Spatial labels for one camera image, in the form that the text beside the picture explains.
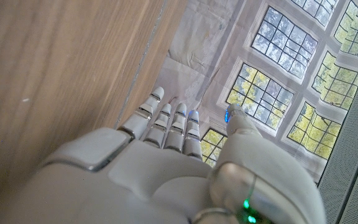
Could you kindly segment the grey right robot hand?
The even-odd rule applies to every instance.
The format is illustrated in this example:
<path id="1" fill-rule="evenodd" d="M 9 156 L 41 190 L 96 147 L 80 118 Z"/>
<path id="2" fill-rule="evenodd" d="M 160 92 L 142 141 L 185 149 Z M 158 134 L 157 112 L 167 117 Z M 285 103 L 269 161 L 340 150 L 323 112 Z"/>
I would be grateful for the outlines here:
<path id="1" fill-rule="evenodd" d="M 199 116 L 156 88 L 117 129 L 65 143 L 0 201 L 0 223 L 324 223 L 309 173 L 236 104 L 215 165 Z"/>

